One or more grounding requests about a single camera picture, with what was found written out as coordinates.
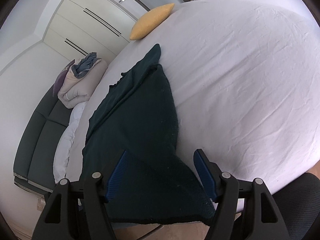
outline mattress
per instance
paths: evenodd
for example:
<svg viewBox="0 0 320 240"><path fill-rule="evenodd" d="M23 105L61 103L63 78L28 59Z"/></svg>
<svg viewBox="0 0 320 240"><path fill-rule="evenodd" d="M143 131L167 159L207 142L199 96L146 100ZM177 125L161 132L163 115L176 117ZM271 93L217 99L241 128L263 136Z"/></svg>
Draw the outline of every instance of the mattress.
<svg viewBox="0 0 320 240"><path fill-rule="evenodd" d="M159 43L179 121L176 154L193 152L273 194L320 159L320 30L284 8L252 0L176 5L152 33L109 65L75 133L67 178L79 179L89 118L121 72Z"/></svg>

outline dark green blanket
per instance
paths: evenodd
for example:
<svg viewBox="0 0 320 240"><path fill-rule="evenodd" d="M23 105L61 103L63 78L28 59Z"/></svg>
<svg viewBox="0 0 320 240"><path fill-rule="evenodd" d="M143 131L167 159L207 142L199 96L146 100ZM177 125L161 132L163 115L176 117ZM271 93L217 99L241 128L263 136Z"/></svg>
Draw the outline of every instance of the dark green blanket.
<svg viewBox="0 0 320 240"><path fill-rule="evenodd" d="M178 119L156 44L117 84L89 120L80 179L101 171L110 154L127 150L129 165L114 199L113 222L173 224L214 215L193 172L176 155Z"/></svg>

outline wardrobe handle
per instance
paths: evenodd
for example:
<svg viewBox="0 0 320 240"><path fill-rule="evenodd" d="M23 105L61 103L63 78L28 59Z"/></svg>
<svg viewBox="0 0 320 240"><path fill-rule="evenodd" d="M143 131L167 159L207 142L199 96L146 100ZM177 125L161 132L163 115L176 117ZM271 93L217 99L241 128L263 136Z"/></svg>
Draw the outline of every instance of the wardrobe handle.
<svg viewBox="0 0 320 240"><path fill-rule="evenodd" d="M76 44L74 44L72 41L66 39L64 41L66 44L68 44L69 46L73 47L74 49L76 49L77 51L79 51L81 54L83 54L84 56L87 56L88 53L86 51L84 51L83 49L81 49L79 46L77 46Z"/></svg>
<svg viewBox="0 0 320 240"><path fill-rule="evenodd" d="M111 30L108 26L106 26L104 23L102 23L101 21L99 21L98 19L96 19L95 17L93 17L91 14L87 13L86 11L84 11L87 15L91 16L93 19L95 19L96 21L98 21L99 23L101 23L103 26L107 27L110 31L112 31L115 35L117 35L119 37L118 34L116 34L113 30Z"/></svg>
<svg viewBox="0 0 320 240"><path fill-rule="evenodd" d="M113 27L110 23L108 23L107 21L105 21L104 19L102 19L100 16L96 15L93 11L89 10L88 8L85 8L87 11L89 11L90 13L92 13L94 16L98 17L100 21L104 22L105 24L109 25L111 28L113 28L116 32L118 32L121 35L121 32L118 31L115 27Z"/></svg>

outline wall socket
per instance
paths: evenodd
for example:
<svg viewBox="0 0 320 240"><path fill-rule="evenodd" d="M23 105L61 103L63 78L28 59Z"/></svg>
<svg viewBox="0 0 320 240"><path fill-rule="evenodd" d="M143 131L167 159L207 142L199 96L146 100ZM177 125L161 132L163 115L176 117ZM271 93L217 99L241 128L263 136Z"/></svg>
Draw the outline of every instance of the wall socket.
<svg viewBox="0 0 320 240"><path fill-rule="evenodd" d="M38 198L38 203L37 203L37 210L43 211L43 208L45 206L45 201L43 198Z"/></svg>

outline wooden floor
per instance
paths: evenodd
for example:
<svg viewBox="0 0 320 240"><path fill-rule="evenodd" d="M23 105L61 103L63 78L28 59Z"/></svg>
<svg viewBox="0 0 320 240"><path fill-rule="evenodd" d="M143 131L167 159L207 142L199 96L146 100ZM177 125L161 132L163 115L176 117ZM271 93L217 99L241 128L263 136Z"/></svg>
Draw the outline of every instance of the wooden floor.
<svg viewBox="0 0 320 240"><path fill-rule="evenodd" d="M309 171L320 179L320 161ZM158 225L138 225L115 230L118 240L135 240ZM146 240L203 240L209 227L203 223L165 225Z"/></svg>

